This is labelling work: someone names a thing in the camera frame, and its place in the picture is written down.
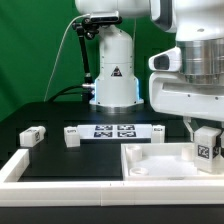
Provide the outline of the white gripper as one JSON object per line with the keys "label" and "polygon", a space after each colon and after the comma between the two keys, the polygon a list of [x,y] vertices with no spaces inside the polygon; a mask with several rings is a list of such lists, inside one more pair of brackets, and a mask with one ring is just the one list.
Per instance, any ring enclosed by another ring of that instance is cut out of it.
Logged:
{"label": "white gripper", "polygon": [[224,157],[224,86],[194,85],[177,73],[154,72],[149,78],[149,97],[156,112],[184,117],[191,142],[199,129],[193,118],[220,121],[220,152]]}

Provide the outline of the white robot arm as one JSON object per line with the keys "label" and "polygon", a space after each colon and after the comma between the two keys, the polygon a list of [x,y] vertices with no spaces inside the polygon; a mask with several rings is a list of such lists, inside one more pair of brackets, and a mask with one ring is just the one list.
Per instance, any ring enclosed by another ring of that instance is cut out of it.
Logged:
{"label": "white robot arm", "polygon": [[96,100],[113,77],[131,77],[130,55],[116,55],[115,24],[123,18],[148,16],[161,30],[175,35],[176,45],[149,58],[149,96],[157,112],[224,122],[224,0],[75,0],[88,24],[100,30],[100,69]]}

